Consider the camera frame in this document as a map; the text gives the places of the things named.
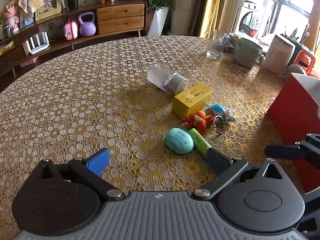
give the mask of wooden drawer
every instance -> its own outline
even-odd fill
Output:
[[[124,4],[97,9],[97,21],[144,16],[144,3]]]
[[[26,59],[26,54],[22,46],[18,46],[3,54],[0,56],[0,74],[20,64],[24,59]]]
[[[142,29],[144,25],[144,17],[127,17],[113,20],[98,22],[99,34],[117,33],[122,31],[132,31]]]

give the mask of table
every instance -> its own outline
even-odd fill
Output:
[[[281,142],[265,113],[283,82],[258,67],[238,66],[225,55],[205,55],[207,39],[185,36],[130,38],[79,49],[50,60],[0,94],[0,239],[18,231],[11,203],[42,158],[63,163],[111,151],[101,175],[129,190],[194,190],[214,175],[197,152],[179,155],[164,146],[172,127],[183,127],[168,95],[148,83],[162,62],[214,90],[212,101],[231,106],[236,123],[206,137],[229,157],[262,162],[263,149]]]

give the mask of wooden floor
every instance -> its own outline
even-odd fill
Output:
[[[75,49],[80,49],[83,47],[87,47],[93,44],[101,43],[101,42],[106,42],[106,41],[114,41],[114,40],[119,40],[119,39],[125,39],[125,38],[132,38],[132,37],[138,37],[138,32],[129,32],[129,33],[122,33],[122,34],[117,34],[117,35],[112,35],[112,36],[107,36],[107,37],[101,37],[97,38],[95,40],[91,41],[83,41],[81,43],[74,44]],[[17,78],[21,77],[23,74],[27,73],[29,70],[39,66],[40,64],[53,59],[55,57],[58,57],[62,54],[68,53],[71,51],[71,47],[67,46],[61,49],[57,49],[55,51],[49,52],[45,55],[39,56],[38,60],[28,66],[25,67],[16,67],[15,72],[16,72],[16,77],[14,78],[12,71],[8,71],[4,73],[3,75],[0,76],[0,92],[5,90],[12,82],[14,82]]]

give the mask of plastic bottle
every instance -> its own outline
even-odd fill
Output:
[[[183,92],[188,84],[185,77],[161,63],[150,66],[148,81],[172,95]]]

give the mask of pink backpack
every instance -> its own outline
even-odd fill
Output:
[[[78,37],[78,23],[68,19],[63,27],[64,37],[67,41],[74,40]]]

